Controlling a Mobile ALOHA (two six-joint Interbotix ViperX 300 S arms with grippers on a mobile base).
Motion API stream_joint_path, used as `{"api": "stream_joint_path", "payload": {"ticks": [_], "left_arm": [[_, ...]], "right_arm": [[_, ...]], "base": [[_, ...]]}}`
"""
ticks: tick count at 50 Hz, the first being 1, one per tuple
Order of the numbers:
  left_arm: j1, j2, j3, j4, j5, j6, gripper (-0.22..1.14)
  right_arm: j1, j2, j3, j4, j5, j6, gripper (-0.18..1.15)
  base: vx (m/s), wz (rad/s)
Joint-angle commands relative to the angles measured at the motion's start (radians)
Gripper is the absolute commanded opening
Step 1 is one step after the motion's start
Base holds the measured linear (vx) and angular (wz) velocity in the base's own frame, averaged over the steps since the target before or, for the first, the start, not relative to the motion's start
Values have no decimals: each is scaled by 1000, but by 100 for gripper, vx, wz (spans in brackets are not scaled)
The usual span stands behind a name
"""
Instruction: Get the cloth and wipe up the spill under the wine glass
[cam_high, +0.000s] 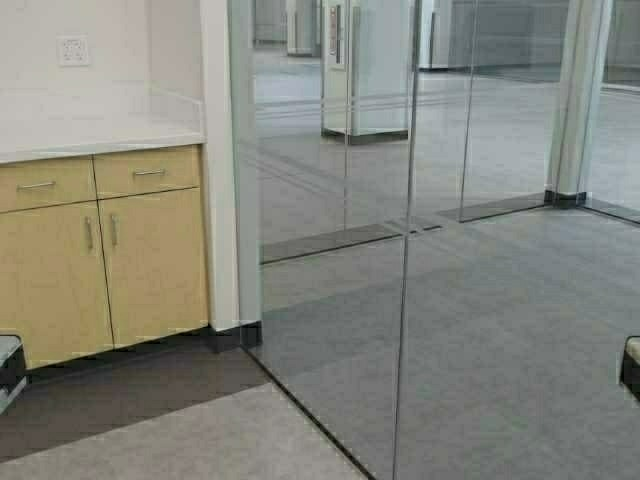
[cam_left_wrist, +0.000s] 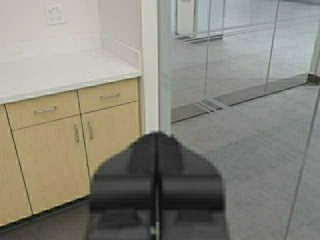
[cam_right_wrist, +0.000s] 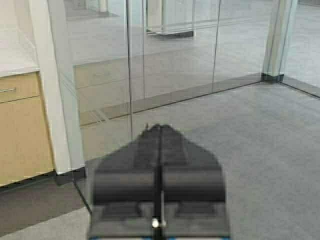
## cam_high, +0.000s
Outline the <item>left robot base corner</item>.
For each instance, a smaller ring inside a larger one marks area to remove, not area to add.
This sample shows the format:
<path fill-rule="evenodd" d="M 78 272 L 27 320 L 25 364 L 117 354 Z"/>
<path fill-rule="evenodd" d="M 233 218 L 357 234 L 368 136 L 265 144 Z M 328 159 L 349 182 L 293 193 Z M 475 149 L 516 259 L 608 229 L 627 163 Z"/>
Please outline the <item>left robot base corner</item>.
<path fill-rule="evenodd" d="M 18 336 L 1 336 L 1 413 L 4 413 L 26 387 L 24 346 Z"/>

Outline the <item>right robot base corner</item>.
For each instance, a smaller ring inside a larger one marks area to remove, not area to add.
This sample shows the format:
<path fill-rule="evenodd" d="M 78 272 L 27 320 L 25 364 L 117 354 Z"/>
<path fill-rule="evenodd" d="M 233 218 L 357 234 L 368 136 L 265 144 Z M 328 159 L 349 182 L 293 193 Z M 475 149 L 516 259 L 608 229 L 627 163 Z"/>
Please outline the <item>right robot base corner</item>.
<path fill-rule="evenodd" d="M 619 383 L 623 385 L 636 400 L 640 399 L 639 376 L 639 337 L 630 336 L 625 341 L 619 373 Z"/>

